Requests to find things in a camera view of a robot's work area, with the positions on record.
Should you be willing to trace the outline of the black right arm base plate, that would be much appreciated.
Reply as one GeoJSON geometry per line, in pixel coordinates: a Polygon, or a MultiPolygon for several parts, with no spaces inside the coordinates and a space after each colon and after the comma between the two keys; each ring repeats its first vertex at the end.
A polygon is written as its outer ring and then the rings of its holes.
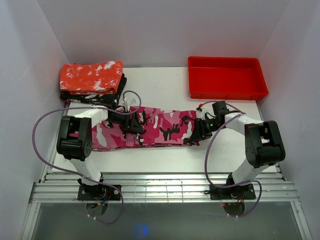
{"type": "Polygon", "coordinates": [[[209,187],[209,190],[204,192],[210,195],[211,200],[255,200],[256,194],[252,184],[235,186],[232,188],[214,188],[209,187]]]}

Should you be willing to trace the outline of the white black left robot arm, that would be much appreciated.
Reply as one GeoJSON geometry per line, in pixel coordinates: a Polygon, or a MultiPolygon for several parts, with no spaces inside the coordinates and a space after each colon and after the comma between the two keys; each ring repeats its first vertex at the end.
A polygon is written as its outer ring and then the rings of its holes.
{"type": "Polygon", "coordinates": [[[84,192],[95,200],[106,196],[107,187],[102,173],[95,167],[90,154],[93,149],[92,128],[109,121],[120,125],[125,134],[144,134],[137,114],[107,110],[102,106],[92,108],[77,115],[61,118],[56,150],[75,167],[80,178],[77,180],[84,192]]]}

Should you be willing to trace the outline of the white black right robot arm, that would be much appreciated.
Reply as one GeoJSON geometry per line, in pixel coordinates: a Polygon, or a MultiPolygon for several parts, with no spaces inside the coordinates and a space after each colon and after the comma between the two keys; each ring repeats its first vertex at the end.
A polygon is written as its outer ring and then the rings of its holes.
{"type": "Polygon", "coordinates": [[[254,200],[255,178],[270,166],[282,162],[286,151],[278,124],[273,121],[262,121],[250,118],[242,110],[221,101],[210,101],[213,115],[210,115],[200,104],[196,111],[200,117],[195,119],[194,130],[189,138],[193,144],[209,139],[209,147],[220,131],[230,129],[244,136],[245,160],[227,177],[225,184],[218,185],[211,181],[208,168],[204,174],[209,182],[209,189],[204,193],[211,200],[254,200]]]}

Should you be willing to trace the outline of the pink camo trousers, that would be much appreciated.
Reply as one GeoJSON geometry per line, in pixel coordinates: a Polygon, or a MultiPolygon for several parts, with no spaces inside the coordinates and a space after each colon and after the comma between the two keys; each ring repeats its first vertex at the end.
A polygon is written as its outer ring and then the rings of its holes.
{"type": "Polygon", "coordinates": [[[119,112],[137,113],[144,134],[123,133],[120,126],[107,120],[92,128],[92,149],[107,152],[125,148],[153,148],[169,146],[198,146],[191,144],[197,119],[196,111],[162,110],[152,107],[123,106],[119,112]]]}

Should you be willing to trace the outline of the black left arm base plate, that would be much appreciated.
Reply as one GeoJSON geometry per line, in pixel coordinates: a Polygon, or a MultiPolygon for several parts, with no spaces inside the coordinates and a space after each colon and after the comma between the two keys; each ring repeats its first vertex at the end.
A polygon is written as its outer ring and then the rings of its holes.
{"type": "Polygon", "coordinates": [[[120,201],[121,185],[114,185],[116,189],[110,186],[80,186],[78,189],[78,201],[102,201],[108,199],[109,201],[120,201]]]}

